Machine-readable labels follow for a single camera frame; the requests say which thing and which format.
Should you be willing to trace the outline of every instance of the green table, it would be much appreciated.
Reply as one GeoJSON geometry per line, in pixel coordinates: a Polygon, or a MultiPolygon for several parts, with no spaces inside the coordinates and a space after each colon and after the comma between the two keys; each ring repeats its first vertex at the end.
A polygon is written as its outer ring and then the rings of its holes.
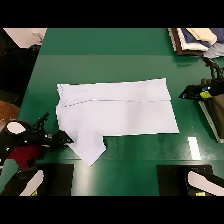
{"type": "Polygon", "coordinates": [[[210,71],[198,57],[176,56],[165,28],[48,29],[19,118],[34,123],[49,112],[46,130],[55,132],[56,84],[164,77],[180,134],[107,137],[107,150],[90,168],[69,148],[40,162],[75,163],[73,195],[158,195],[158,164],[209,163],[223,176],[224,145],[216,143],[198,103],[178,99],[210,71]],[[192,161],[188,137],[197,138],[202,161],[192,161]]]}

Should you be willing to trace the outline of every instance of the white towel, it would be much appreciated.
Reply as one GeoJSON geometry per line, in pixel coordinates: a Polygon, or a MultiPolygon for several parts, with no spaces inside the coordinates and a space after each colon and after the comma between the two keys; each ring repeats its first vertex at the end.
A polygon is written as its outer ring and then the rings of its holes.
{"type": "Polygon", "coordinates": [[[179,133],[166,79],[140,82],[59,84],[59,128],[69,146],[91,166],[106,150],[103,136],[179,133]]]}

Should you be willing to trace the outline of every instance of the yellow label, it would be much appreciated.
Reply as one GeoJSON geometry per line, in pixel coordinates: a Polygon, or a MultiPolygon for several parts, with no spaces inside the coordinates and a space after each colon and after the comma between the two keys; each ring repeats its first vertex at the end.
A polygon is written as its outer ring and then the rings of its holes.
{"type": "Polygon", "coordinates": [[[200,95],[202,98],[205,98],[205,99],[212,98],[212,96],[210,95],[210,93],[208,91],[201,92],[200,95]]]}
{"type": "Polygon", "coordinates": [[[30,196],[37,196],[37,191],[34,191],[30,196]]]}
{"type": "Polygon", "coordinates": [[[205,192],[198,192],[196,193],[196,196],[205,196],[205,192]]]}

